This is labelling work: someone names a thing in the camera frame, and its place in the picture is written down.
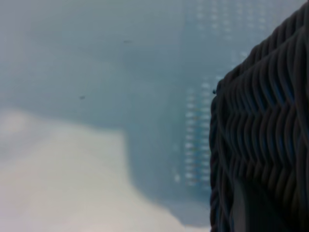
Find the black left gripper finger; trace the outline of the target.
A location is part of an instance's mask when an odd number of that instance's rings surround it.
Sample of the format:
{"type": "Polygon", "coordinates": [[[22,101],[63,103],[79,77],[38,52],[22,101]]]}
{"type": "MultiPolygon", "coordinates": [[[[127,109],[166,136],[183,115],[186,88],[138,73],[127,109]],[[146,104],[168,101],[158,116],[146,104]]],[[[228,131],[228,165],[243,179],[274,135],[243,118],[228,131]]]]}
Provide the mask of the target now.
{"type": "Polygon", "coordinates": [[[234,181],[232,216],[235,232],[291,231],[266,192],[252,181],[234,181]]]}

